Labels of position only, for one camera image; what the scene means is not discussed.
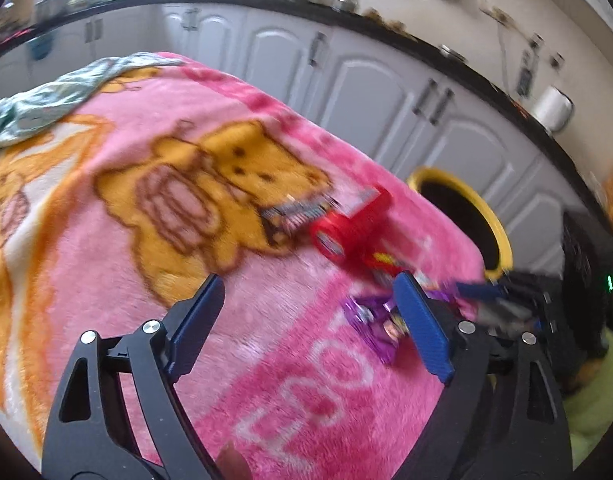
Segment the person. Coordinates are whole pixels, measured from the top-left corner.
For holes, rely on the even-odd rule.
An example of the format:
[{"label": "person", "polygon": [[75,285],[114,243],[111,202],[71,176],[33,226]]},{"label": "person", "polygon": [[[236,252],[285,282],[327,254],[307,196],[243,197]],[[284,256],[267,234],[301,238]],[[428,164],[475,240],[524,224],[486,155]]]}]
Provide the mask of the person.
[{"label": "person", "polygon": [[224,475],[224,480],[253,480],[251,468],[232,442],[222,447],[216,465]]}]

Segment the yellow rim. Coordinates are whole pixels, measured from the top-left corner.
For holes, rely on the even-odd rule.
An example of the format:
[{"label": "yellow rim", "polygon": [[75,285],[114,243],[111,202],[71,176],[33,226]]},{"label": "yellow rim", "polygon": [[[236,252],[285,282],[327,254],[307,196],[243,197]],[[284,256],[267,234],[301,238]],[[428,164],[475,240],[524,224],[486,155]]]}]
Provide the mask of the yellow rim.
[{"label": "yellow rim", "polygon": [[497,241],[499,263],[496,269],[486,269],[484,276],[489,280],[497,280],[505,270],[513,268],[513,252],[510,248],[509,237],[507,237],[506,231],[504,231],[504,227],[502,227],[496,214],[475,190],[450,173],[438,170],[437,168],[419,168],[419,170],[411,174],[406,182],[411,189],[417,192],[419,192],[421,185],[425,182],[438,182],[461,194],[484,217]]}]

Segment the light green fabric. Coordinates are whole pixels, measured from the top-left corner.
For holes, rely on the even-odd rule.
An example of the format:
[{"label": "light green fabric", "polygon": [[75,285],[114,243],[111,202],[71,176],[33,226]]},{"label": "light green fabric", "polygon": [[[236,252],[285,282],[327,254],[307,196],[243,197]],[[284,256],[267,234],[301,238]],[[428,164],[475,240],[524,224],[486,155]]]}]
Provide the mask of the light green fabric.
[{"label": "light green fabric", "polygon": [[595,378],[564,400],[574,467],[589,455],[613,421],[613,333],[606,330],[606,338],[608,353]]},{"label": "light green fabric", "polygon": [[86,101],[101,85],[123,72],[183,61],[138,52],[126,57],[103,57],[80,70],[27,92],[0,99],[0,149],[29,139]]}]

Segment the pink blanket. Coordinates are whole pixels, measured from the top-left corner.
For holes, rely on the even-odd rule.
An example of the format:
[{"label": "pink blanket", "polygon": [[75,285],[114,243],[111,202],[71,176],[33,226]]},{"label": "pink blanket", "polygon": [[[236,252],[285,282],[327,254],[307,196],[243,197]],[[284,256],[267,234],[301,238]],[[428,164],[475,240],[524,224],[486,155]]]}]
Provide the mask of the pink blanket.
[{"label": "pink blanket", "polygon": [[[394,196],[385,243],[434,280],[481,277],[445,216],[352,146],[239,79],[186,60],[128,73],[0,154],[0,421],[38,466],[79,335],[132,332],[209,272],[226,302],[177,384],[211,453],[260,479],[389,479],[441,383],[411,341],[384,367],[342,316],[371,291],[308,243],[269,240],[261,209],[369,184]],[[142,453],[157,454],[125,383]]]}]

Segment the electrical cord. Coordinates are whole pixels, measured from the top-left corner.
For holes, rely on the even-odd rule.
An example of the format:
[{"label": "electrical cord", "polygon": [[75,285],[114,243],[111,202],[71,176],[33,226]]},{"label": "electrical cord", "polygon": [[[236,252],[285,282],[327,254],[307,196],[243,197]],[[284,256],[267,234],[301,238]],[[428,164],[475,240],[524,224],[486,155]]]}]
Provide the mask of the electrical cord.
[{"label": "electrical cord", "polygon": [[502,36],[502,28],[503,28],[503,25],[500,22],[497,22],[497,39],[499,40],[499,49],[501,51],[501,58],[502,58],[502,82],[504,83],[504,91],[507,93],[507,96],[510,97],[509,67],[507,64],[506,47],[504,47],[504,37]]}]

